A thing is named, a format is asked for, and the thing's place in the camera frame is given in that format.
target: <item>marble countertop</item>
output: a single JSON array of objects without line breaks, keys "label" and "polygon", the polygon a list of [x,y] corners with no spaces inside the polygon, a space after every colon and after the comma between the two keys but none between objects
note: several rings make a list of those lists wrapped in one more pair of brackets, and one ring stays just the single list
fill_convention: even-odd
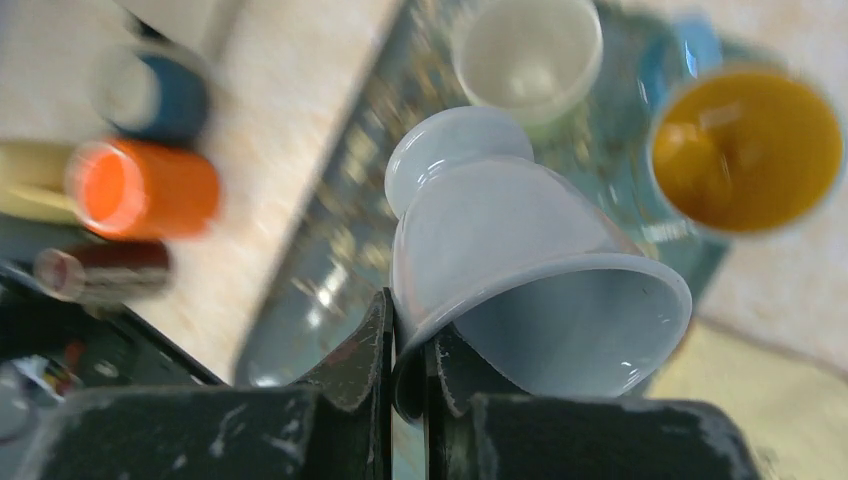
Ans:
[{"label": "marble countertop", "polygon": [[[624,1],[666,14],[694,0]],[[131,41],[109,0],[18,0],[0,24],[0,137],[82,141],[105,125],[87,98],[91,65]],[[265,287],[297,226],[398,6],[398,0],[245,0],[215,67],[216,113],[200,149],[227,191],[207,237],[172,244],[177,281],[131,305],[229,380]],[[785,55],[848,107],[848,4],[839,0],[714,0],[721,30]],[[848,205],[802,229],[738,245],[700,316],[848,371]]]}]

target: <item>tray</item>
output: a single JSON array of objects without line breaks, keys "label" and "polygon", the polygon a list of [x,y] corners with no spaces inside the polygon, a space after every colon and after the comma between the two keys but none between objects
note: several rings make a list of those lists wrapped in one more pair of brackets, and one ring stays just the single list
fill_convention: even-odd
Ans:
[{"label": "tray", "polygon": [[[288,255],[272,282],[241,358],[239,385],[295,380],[344,340],[373,292],[388,284],[396,219],[383,194],[395,144],[413,126],[446,108],[467,105],[453,73],[451,32],[488,0],[410,0],[366,79],[329,159]],[[534,144],[537,162],[564,174],[626,231],[658,220],[658,205],[638,160],[648,117],[636,69],[648,42],[668,25],[643,12],[598,3],[604,33],[600,79],[573,120],[553,140]],[[763,52],[725,43],[729,59],[773,63]],[[680,77],[669,59],[668,71]],[[649,256],[677,270],[697,301],[726,247],[689,236],[662,244],[634,238]],[[420,431],[396,419],[395,477],[424,478]]]}]

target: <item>orange mug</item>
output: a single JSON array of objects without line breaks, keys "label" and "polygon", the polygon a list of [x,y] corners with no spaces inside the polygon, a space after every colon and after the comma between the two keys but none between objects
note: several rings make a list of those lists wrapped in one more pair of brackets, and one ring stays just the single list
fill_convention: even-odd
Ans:
[{"label": "orange mug", "polygon": [[196,236],[221,198],[218,174],[202,156],[130,139],[78,148],[66,182],[86,228],[110,240]]}]

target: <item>teal tray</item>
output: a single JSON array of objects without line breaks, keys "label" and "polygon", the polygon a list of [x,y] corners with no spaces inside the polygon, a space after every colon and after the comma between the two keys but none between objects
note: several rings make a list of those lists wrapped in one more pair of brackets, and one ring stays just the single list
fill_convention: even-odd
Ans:
[{"label": "teal tray", "polygon": [[[400,138],[421,120],[467,105],[448,45],[451,32],[477,8],[476,1],[463,0],[410,0],[401,8],[248,337],[237,384],[277,386],[297,379],[353,332],[373,293],[388,284],[396,220],[383,194],[386,164]],[[604,33],[600,78],[561,134],[534,149],[537,162],[567,176],[626,231],[638,231],[658,220],[660,210],[641,186],[649,118],[636,71],[647,44],[670,30],[645,12],[607,3],[598,3],[598,10]],[[730,60],[773,63],[738,43],[725,42],[724,49]],[[670,78],[680,78],[680,65],[666,63]],[[634,240],[677,270],[696,301],[726,253],[725,246],[696,236],[662,244]],[[423,434],[399,417],[394,448],[395,478],[424,478]]]}]

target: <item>blue mug handle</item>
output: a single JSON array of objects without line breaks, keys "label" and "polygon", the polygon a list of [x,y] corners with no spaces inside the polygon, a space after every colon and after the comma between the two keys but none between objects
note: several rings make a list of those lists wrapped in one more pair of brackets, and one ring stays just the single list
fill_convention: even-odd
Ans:
[{"label": "blue mug handle", "polygon": [[[723,63],[721,40],[706,15],[688,14],[672,23],[673,39],[680,64],[684,67],[683,81],[689,82]],[[642,57],[639,85],[642,98],[651,112],[657,111],[668,98],[671,88],[663,72],[663,59],[668,40],[655,41]]]}]

